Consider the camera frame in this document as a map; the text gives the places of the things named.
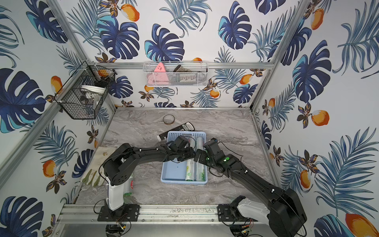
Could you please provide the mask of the plastic wrap roll green label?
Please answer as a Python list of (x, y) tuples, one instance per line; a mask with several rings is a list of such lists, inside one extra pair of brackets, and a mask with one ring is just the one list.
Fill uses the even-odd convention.
[[(197, 137), (196, 139), (196, 149), (203, 150), (203, 138)], [(196, 164), (196, 180), (202, 184), (206, 183), (205, 175), (205, 165), (201, 164), (199, 161)]]

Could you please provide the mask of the plastic wrap roll green print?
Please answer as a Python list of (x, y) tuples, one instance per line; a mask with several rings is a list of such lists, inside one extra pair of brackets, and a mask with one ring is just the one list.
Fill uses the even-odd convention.
[[(191, 150), (194, 151), (194, 148), (196, 146), (196, 141), (191, 136), (186, 136), (186, 138), (189, 141), (189, 146), (191, 147)], [(190, 158), (187, 160), (187, 166), (186, 166), (186, 181), (194, 181), (194, 160), (193, 158)]]

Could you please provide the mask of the plastic wrap roll red label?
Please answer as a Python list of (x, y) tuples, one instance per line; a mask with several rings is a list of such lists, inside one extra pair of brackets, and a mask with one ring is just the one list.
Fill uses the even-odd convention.
[(128, 180), (124, 183), (123, 196), (129, 197), (133, 194), (133, 175), (131, 175)]

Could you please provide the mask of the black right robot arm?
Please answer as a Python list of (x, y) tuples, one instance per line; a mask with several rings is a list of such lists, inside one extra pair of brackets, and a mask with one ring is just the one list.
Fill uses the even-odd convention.
[(240, 183), (258, 197), (267, 207), (268, 225), (278, 237), (294, 237), (306, 223), (307, 216), (294, 190), (283, 190), (269, 183), (249, 170), (240, 159), (231, 154), (225, 155), (220, 149), (215, 152), (198, 149), (192, 157)]

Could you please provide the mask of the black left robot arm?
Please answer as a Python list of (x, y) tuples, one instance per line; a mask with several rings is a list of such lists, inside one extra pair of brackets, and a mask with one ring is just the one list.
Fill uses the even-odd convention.
[(170, 142), (151, 148), (132, 147), (128, 143), (122, 144), (102, 164), (104, 179), (107, 182), (107, 205), (115, 211), (124, 205), (124, 184), (138, 165), (151, 162), (169, 162), (176, 160), (183, 162), (195, 156), (189, 142), (180, 142), (178, 145)]

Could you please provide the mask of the black plastic wrap dispenser box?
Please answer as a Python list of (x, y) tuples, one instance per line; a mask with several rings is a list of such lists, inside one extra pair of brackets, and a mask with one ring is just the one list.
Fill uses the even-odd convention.
[(179, 126), (177, 126), (175, 128), (172, 128), (172, 129), (170, 129), (170, 130), (168, 130), (168, 131), (166, 131), (164, 133), (159, 134), (157, 136), (158, 141), (161, 142), (163, 140), (167, 140), (168, 134), (171, 131), (174, 131), (174, 132), (177, 132), (177, 131), (195, 131), (195, 128), (194, 128), (194, 126), (193, 126), (192, 123), (186, 122), (186, 123), (181, 124), (181, 125), (179, 125)]

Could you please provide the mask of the light blue perforated plastic basket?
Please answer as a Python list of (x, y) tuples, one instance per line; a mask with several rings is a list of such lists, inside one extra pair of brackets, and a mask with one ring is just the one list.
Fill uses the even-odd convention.
[[(167, 141), (171, 142), (174, 141), (178, 136), (191, 136), (196, 141), (197, 137), (203, 138), (203, 143), (206, 141), (206, 133), (203, 131), (171, 131), (168, 134)], [(206, 175), (206, 183), (202, 184), (201, 182), (198, 182), (196, 180), (196, 164), (197, 162), (194, 162), (194, 181), (186, 181), (186, 166), (187, 161), (184, 162), (165, 162), (162, 167), (161, 172), (161, 182), (168, 183), (168, 184), (185, 184), (185, 185), (205, 185), (208, 182), (208, 173), (205, 168), (205, 175)]]

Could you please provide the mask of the dark brush in mesh basket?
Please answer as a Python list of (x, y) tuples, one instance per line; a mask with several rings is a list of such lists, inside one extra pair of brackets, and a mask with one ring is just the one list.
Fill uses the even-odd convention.
[(206, 67), (183, 67), (176, 66), (167, 73), (169, 85), (175, 87), (196, 87), (202, 86), (208, 76), (208, 68)]

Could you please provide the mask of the pink triangular item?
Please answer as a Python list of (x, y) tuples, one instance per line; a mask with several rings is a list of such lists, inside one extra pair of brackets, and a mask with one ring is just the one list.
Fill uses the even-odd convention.
[(152, 73), (148, 73), (147, 79), (147, 86), (149, 87), (162, 87), (169, 85), (169, 78), (162, 62), (158, 63)]

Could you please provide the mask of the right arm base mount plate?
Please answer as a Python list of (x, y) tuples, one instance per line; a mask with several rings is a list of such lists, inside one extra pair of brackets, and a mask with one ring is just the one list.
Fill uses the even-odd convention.
[(230, 204), (219, 204), (217, 206), (218, 221), (235, 223), (249, 220), (249, 218), (242, 216), (237, 208), (239, 203), (245, 199), (245, 196), (238, 196)]

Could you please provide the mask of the white mesh wall basket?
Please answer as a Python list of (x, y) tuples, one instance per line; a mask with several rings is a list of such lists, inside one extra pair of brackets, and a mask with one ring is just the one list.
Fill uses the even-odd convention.
[(208, 83), (206, 61), (145, 62), (143, 72), (149, 87), (200, 87)]

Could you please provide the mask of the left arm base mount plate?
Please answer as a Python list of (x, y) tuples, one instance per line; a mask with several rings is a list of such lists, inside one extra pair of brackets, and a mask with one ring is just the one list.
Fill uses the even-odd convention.
[(105, 205), (101, 207), (98, 222), (137, 222), (140, 214), (140, 205), (124, 204), (122, 207), (112, 211)]

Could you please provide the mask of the aluminium front rail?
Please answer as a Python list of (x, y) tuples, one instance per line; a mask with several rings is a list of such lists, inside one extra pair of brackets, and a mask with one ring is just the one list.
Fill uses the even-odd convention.
[(223, 207), (216, 204), (140, 204), (130, 205), (127, 220), (105, 217), (98, 220), (101, 205), (67, 204), (64, 205), (58, 224), (194, 224), (223, 225), (232, 224)]

